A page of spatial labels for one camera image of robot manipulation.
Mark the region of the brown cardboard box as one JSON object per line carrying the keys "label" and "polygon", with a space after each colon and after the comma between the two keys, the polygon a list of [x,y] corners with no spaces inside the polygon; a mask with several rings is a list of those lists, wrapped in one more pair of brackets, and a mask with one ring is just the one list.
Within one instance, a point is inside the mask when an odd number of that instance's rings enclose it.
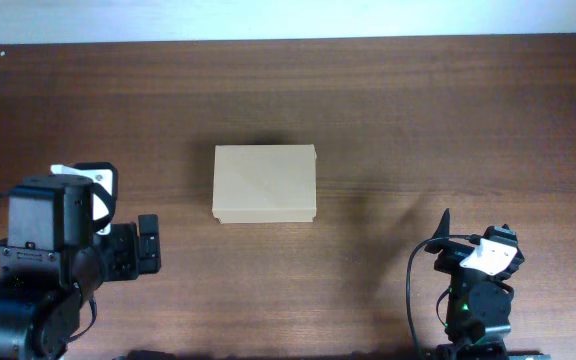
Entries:
{"label": "brown cardboard box", "polygon": [[212,213],[222,224],[308,223],[317,215],[308,145],[217,145]]}

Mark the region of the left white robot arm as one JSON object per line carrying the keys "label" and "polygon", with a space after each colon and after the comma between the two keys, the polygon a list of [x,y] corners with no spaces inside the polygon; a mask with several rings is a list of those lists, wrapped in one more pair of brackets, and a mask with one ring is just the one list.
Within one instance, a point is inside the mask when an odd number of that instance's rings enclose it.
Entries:
{"label": "left white robot arm", "polygon": [[0,240],[0,359],[59,359],[85,332],[80,311],[105,282],[161,268],[159,219],[115,224],[116,200],[80,175],[25,179]]}

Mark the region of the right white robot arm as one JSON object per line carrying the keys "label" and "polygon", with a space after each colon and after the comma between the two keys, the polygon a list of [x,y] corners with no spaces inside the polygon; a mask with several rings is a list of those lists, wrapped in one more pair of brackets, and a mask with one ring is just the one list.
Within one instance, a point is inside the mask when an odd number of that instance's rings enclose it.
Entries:
{"label": "right white robot arm", "polygon": [[490,226],[482,235],[450,231],[445,210],[424,250],[437,256],[434,269],[450,276],[440,300],[447,301],[443,320],[447,344],[429,354],[440,360],[539,360],[537,351],[513,352],[505,338],[511,332],[514,289],[506,281],[525,261],[518,238],[508,226]]}

